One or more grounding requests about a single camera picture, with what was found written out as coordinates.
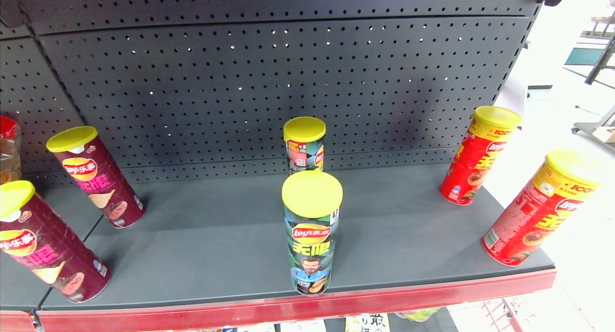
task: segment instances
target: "metal shelf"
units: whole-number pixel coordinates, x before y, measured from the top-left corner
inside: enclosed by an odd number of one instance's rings
[[[100,211],[79,188],[56,188],[41,192],[46,202],[84,239],[101,218]],[[4,252],[0,253],[0,326],[2,330],[22,331],[22,312],[40,305],[49,286],[18,264]]]
[[[98,297],[74,305],[52,291],[47,332],[182,330],[446,306],[551,287],[555,267],[536,251],[520,267],[487,256],[479,239],[502,211],[486,190],[470,207],[437,190],[448,165],[334,172],[345,189],[329,290],[292,290],[285,175],[137,184],[148,212],[86,244],[114,269]],[[88,204],[81,200],[75,208]]]

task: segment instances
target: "pegboard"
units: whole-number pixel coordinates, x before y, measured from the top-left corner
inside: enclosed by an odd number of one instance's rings
[[[9,28],[6,27],[4,24],[0,23],[0,40],[28,37],[29,35],[30,32],[28,32],[28,28],[26,28],[25,25],[16,28]]]
[[[22,170],[62,170],[45,143],[83,125],[31,38],[0,41],[0,109],[22,127]]]
[[[452,161],[456,151],[457,148],[429,148],[426,150],[334,154],[325,157],[325,165],[328,170],[341,170],[447,163]],[[285,173],[288,173],[288,162],[280,158],[123,169],[125,177],[134,184]],[[66,187],[73,184],[73,180],[65,172],[42,172],[27,174],[26,177],[37,187]]]
[[[327,154],[454,148],[490,104],[526,17],[220,24],[76,32],[42,43],[121,167],[284,157],[323,119]]]
[[[535,16],[537,0],[21,0],[37,34],[351,17]]]

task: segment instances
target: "red chip can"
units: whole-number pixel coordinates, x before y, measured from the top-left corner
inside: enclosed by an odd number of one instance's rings
[[[519,266],[598,188],[606,168],[571,150],[557,149],[483,237],[495,261]]]
[[[113,227],[129,227],[145,207],[92,126],[79,126],[51,137],[49,152],[98,207]]]
[[[111,270],[35,192],[29,181],[0,186],[0,248],[71,302],[86,302]]]
[[[498,106],[481,106],[464,136],[440,186],[440,194],[456,205],[470,205],[495,159],[505,148],[521,116]]]

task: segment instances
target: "lay's logo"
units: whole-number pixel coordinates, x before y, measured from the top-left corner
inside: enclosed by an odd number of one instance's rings
[[[98,165],[93,159],[68,158],[62,161],[64,170],[79,181],[90,181],[98,173]]]
[[[487,147],[487,153],[489,152],[501,152],[506,147],[506,142],[492,142]]]
[[[578,208],[582,201],[572,200],[572,199],[564,199],[560,201],[555,207],[555,211],[566,211],[566,212],[574,212]]]
[[[322,159],[325,157],[325,153],[321,152],[316,155],[316,164],[320,163]]]
[[[322,243],[331,234],[331,227],[318,224],[297,224],[293,228],[293,238],[304,245],[316,245]]]
[[[9,255],[30,255],[36,248],[37,236],[29,229],[0,231],[0,249]]]
[[[583,201],[578,201],[578,200],[573,200],[571,198],[566,198],[562,201],[560,201],[556,206],[555,206],[555,212],[562,217],[568,217],[571,214],[573,214],[573,212],[575,212],[578,208],[578,206],[580,204],[582,204]]]

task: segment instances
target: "snack package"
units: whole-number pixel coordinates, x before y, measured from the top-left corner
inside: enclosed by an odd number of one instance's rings
[[[391,332],[389,315],[382,313],[347,317],[345,332]]]
[[[0,185],[0,249],[73,303],[98,295],[111,270],[35,192],[29,181]]]
[[[407,310],[405,312],[395,313],[400,318],[408,319],[410,321],[425,322],[433,314],[436,314],[441,307],[423,308]]]
[[[606,179],[606,167],[571,150],[552,150],[483,237],[489,256],[519,266]]]
[[[326,131],[325,122],[315,117],[297,117],[284,124],[288,174],[323,170]]]
[[[343,190],[325,172],[297,172],[282,187],[290,274],[293,287],[304,295],[327,290]]]
[[[440,186],[440,194],[455,205],[470,205],[498,155],[504,150],[521,116],[498,106],[481,106]]]
[[[0,184],[22,178],[22,161],[19,155],[22,131],[17,122],[0,116]]]
[[[145,207],[92,126],[64,130],[47,142],[52,152],[113,227],[138,222]]]

